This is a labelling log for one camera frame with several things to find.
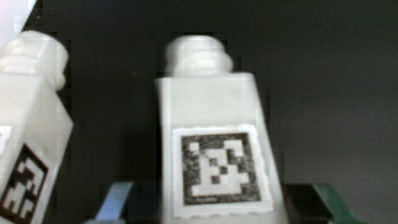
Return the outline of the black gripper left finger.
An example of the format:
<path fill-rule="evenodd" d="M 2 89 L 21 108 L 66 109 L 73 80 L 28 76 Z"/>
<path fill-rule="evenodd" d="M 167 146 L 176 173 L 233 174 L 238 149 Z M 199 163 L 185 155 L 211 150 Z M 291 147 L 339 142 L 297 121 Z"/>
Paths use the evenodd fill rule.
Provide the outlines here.
<path fill-rule="evenodd" d="M 133 189 L 133 182 L 116 182 L 110 186 L 96 217 L 82 224 L 128 224 L 123 217 Z"/>

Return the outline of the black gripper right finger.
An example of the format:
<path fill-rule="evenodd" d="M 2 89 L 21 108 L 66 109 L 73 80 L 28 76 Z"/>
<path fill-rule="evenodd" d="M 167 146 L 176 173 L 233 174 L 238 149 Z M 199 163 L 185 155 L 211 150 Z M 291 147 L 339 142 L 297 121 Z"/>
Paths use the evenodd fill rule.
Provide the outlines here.
<path fill-rule="evenodd" d="M 363 224 L 331 185 L 286 184 L 284 202 L 290 224 Z"/>

